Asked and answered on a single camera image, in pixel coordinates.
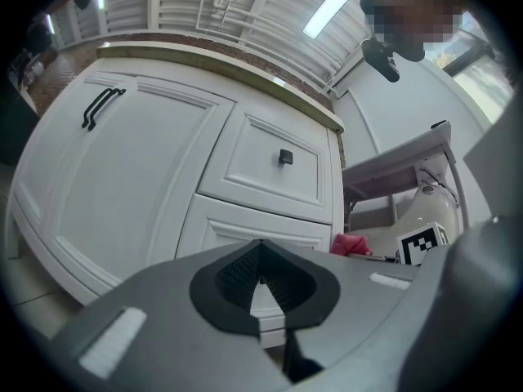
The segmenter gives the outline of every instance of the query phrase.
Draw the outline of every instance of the white drawer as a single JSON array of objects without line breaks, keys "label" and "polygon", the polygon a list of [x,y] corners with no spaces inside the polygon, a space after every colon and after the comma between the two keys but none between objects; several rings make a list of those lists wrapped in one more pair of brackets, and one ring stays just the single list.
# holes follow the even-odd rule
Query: white drawer
[{"label": "white drawer", "polygon": [[[206,198],[195,194],[187,213],[177,258],[215,247],[257,238],[271,238],[319,250],[329,250],[331,228]],[[266,285],[258,285],[251,314],[262,331],[284,327],[284,314]]]},{"label": "white drawer", "polygon": [[[281,149],[293,153],[293,164],[279,162]],[[330,224],[327,129],[283,103],[277,110],[237,104],[212,152],[199,193]]]}]

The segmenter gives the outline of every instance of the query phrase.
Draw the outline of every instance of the floor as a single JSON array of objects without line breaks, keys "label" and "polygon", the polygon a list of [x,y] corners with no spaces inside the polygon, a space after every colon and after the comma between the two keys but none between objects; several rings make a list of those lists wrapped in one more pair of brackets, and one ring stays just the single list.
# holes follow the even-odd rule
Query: floor
[{"label": "floor", "polygon": [[[7,205],[8,190],[13,170],[0,164],[0,231]],[[20,240],[20,258],[8,260],[2,254],[2,288],[21,321],[47,338],[52,338],[81,309],[71,295],[65,292]]]}]

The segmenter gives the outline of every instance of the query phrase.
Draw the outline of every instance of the countertop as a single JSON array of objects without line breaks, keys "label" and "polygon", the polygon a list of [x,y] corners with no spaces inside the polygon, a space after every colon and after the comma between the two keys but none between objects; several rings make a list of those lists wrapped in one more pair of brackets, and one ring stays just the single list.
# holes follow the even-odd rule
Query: countertop
[{"label": "countertop", "polygon": [[206,69],[282,100],[337,134],[345,130],[340,118],[296,87],[258,67],[218,52],[176,43],[132,41],[105,43],[96,49],[96,54],[98,58],[146,58]]}]

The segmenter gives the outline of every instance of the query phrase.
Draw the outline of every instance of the cabinet door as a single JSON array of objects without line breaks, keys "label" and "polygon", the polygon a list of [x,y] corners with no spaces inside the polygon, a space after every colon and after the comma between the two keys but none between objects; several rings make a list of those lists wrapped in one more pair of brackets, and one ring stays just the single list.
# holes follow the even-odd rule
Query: cabinet door
[{"label": "cabinet door", "polygon": [[[279,161],[280,150],[293,155]],[[332,172],[325,127],[297,110],[238,104],[205,171],[199,193],[280,215],[330,224]]]},{"label": "cabinet door", "polygon": [[[322,254],[329,250],[330,226],[260,212],[195,194],[181,234],[177,258],[256,238],[311,247]],[[284,314],[266,285],[257,286],[251,314],[260,319],[262,331],[284,326]]]},{"label": "cabinet door", "polygon": [[128,77],[90,73],[70,84],[43,115],[20,160],[15,196],[34,230],[39,232],[49,207],[56,175],[67,153],[86,135],[82,129],[87,107],[105,89],[122,86]]},{"label": "cabinet door", "polygon": [[173,259],[186,210],[233,108],[152,78],[101,115],[57,192],[53,254],[96,294]]}]

